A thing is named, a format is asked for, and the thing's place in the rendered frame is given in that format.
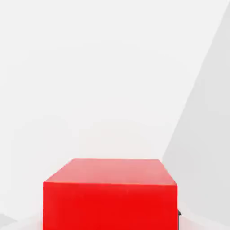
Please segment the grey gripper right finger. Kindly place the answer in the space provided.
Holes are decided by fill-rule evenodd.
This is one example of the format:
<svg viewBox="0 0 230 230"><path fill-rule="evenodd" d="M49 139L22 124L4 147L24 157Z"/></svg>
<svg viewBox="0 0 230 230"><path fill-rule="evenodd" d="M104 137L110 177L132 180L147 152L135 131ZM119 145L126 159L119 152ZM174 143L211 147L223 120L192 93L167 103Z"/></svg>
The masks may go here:
<svg viewBox="0 0 230 230"><path fill-rule="evenodd" d="M213 226L196 217L188 217L178 210L178 230L213 230Z"/></svg>

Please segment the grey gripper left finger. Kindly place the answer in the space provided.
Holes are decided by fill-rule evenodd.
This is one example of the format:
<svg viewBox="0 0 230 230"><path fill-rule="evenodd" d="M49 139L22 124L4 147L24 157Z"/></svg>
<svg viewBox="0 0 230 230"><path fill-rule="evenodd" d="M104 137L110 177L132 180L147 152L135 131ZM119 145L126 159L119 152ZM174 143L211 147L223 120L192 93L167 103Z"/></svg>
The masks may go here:
<svg viewBox="0 0 230 230"><path fill-rule="evenodd" d="M12 230L43 230L43 213L20 220Z"/></svg>

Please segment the small red cube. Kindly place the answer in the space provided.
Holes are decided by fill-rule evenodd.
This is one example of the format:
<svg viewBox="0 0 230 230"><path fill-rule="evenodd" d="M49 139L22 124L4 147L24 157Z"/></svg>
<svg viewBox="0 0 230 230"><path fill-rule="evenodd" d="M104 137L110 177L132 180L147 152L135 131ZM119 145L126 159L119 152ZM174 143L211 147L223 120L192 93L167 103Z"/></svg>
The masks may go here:
<svg viewBox="0 0 230 230"><path fill-rule="evenodd" d="M43 184L43 230L178 230L177 184L157 159L73 159Z"/></svg>

